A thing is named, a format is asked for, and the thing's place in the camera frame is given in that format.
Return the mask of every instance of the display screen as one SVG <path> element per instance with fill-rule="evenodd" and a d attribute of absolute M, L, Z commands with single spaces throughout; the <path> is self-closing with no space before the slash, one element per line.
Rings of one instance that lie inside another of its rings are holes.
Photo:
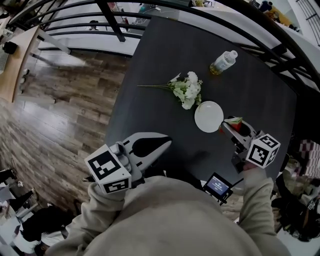
<path fill-rule="evenodd" d="M 214 176 L 209 181 L 207 186 L 209 188 L 211 188 L 213 191 L 215 191 L 216 193 L 218 193 L 220 196 L 222 196 L 229 188 L 220 179 L 218 179 L 217 177 L 214 177 Z"/>

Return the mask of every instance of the table top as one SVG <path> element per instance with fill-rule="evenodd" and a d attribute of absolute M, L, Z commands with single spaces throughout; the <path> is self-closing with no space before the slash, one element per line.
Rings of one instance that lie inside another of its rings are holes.
<path fill-rule="evenodd" d="M 8 102 L 14 102 L 21 72 L 24 69 L 32 45 L 37 39 L 38 29 L 38 26 L 33 27 L 9 40 L 17 44 L 18 47 L 14 54 L 9 54 L 4 71 L 0 74 L 0 98 Z"/>
<path fill-rule="evenodd" d="M 221 75 L 209 65 L 224 51 L 236 50 L 236 63 Z M 214 34 L 161 17 L 153 17 L 135 50 L 115 102 L 105 141 L 112 145 L 136 132 L 172 137 L 159 166 L 180 169 L 208 180 L 216 172 L 230 183 L 241 178 L 231 163 L 235 146 L 224 134 L 205 133 L 195 123 L 196 107 L 185 110 L 170 91 L 137 87 L 166 84 L 177 74 L 194 71 L 203 81 L 202 101 L 214 101 L 228 116 L 243 117 L 256 131 L 280 143 L 267 168 L 275 179 L 288 149 L 294 124 L 296 94 L 267 65 Z"/>

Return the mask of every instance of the sleeve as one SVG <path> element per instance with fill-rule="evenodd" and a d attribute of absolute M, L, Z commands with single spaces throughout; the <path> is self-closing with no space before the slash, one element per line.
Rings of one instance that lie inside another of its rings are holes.
<path fill-rule="evenodd" d="M 263 256 L 290 256 L 277 238 L 271 207 L 273 181 L 259 167 L 246 170 L 244 175 L 243 207 L 239 226 L 251 237 Z"/>
<path fill-rule="evenodd" d="M 91 241 L 103 233 L 122 210 L 126 192 L 105 195 L 99 186 L 93 183 L 88 188 L 88 194 L 90 202 L 81 205 L 81 215 L 66 227 L 69 232 L 67 239 L 50 247 L 45 255 L 83 255 Z"/>

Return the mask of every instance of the black railing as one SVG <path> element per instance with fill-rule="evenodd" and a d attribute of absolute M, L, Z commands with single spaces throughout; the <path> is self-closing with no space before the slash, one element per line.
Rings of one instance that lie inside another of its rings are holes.
<path fill-rule="evenodd" d="M 312 32 L 314 34 L 316 43 L 318 46 L 320 46 L 320 17 L 316 13 L 313 6 L 309 3 L 308 0 L 296 0 L 297 4 L 302 9 L 305 20 L 308 21 Z"/>
<path fill-rule="evenodd" d="M 41 26 L 42 29 L 45 31 L 54 31 L 59 29 L 66 29 L 66 28 L 74 28 L 74 27 L 88 27 L 88 26 L 103 26 L 103 27 L 111 27 L 113 31 L 98 31 L 98 30 L 81 30 L 81 31 L 59 31 L 50 33 L 51 36 L 58 36 L 58 35 L 71 35 L 71 34 L 99 34 L 99 35 L 114 35 L 117 36 L 120 42 L 124 42 L 126 37 L 131 38 L 141 38 L 140 34 L 136 33 L 129 33 L 129 32 L 122 32 L 121 28 L 126 29 L 135 29 L 135 30 L 144 30 L 146 27 L 136 24 L 126 24 L 126 23 L 118 23 L 116 21 L 117 16 L 121 17 L 136 17 L 141 19 L 152 19 L 152 15 L 143 14 L 143 13 L 134 13 L 134 12 L 121 12 L 121 11 L 111 11 L 108 3 L 113 3 L 112 0 L 82 0 L 76 3 L 65 4 L 63 6 L 59 6 L 54 9 L 47 10 L 41 14 L 38 14 L 28 20 L 25 20 L 25 16 L 29 14 L 31 11 L 35 10 L 36 8 L 41 7 L 44 4 L 49 3 L 52 0 L 39 0 L 35 4 L 32 4 L 18 13 L 11 21 L 10 25 L 19 26 L 23 29 L 30 29 L 34 26 Z M 246 39 L 250 40 L 256 46 L 248 46 L 248 45 L 240 45 L 247 51 L 252 54 L 257 55 L 261 60 L 266 63 L 271 63 L 274 66 L 271 67 L 271 70 L 275 73 L 281 73 L 283 71 L 288 71 L 292 77 L 297 80 L 304 88 L 307 90 L 309 87 L 305 85 L 303 80 L 300 76 L 304 78 L 308 78 L 312 80 L 318 88 L 320 88 L 320 75 L 310 62 L 309 58 L 305 55 L 305 53 L 301 50 L 298 44 L 282 29 L 280 28 L 275 22 L 273 22 L 270 18 L 260 12 L 256 7 L 246 3 L 244 0 L 218 0 L 218 2 L 242 13 L 255 23 L 259 24 L 264 30 L 270 33 L 271 37 L 276 38 L 280 41 L 280 45 L 269 48 L 263 42 L 255 38 L 249 32 L 244 31 L 243 29 L 239 28 L 238 26 L 229 23 L 228 21 L 211 15 L 207 12 L 190 8 L 188 6 L 184 6 L 182 4 L 177 4 L 173 2 L 167 2 L 164 0 L 120 0 L 118 2 L 127 2 L 127 3 L 142 3 L 142 4 L 150 4 L 150 5 L 158 5 L 161 7 L 172 8 L 179 11 L 184 11 L 190 14 L 194 14 L 200 16 L 202 18 L 208 19 L 212 22 L 218 23 L 239 35 L 245 37 Z M 84 6 L 84 5 L 91 5 L 97 4 L 101 10 L 101 12 L 88 12 L 88 13 L 75 13 L 73 15 L 58 17 L 58 18 L 50 18 L 44 22 L 41 22 L 40 18 L 48 15 L 54 14 L 58 11 L 77 7 L 77 6 Z M 80 17 L 93 17 L 93 16 L 104 16 L 107 22 L 103 23 L 76 23 L 76 24 L 66 24 L 62 26 L 51 26 L 50 28 L 46 28 L 46 26 L 63 20 L 71 20 Z M 293 55 L 294 58 L 285 57 L 285 54 L 289 50 Z"/>

